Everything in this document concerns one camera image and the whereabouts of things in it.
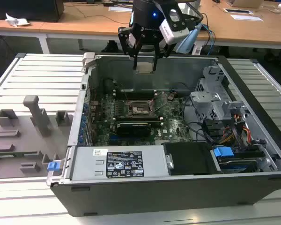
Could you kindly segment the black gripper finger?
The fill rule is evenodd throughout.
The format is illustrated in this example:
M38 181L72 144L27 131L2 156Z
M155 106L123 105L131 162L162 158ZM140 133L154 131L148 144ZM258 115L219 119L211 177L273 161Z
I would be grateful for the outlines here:
M118 28L118 38L120 40L124 54L133 57L133 70L136 70L137 68L138 54L142 47L140 34L140 28L137 26ZM129 38L131 36L135 39L133 47L129 45Z
M161 59L163 57L167 58L173 51L176 44L166 44L164 48L160 49L159 44L154 45L155 55L154 55L154 61L153 61L153 71L156 71L157 61L158 59Z

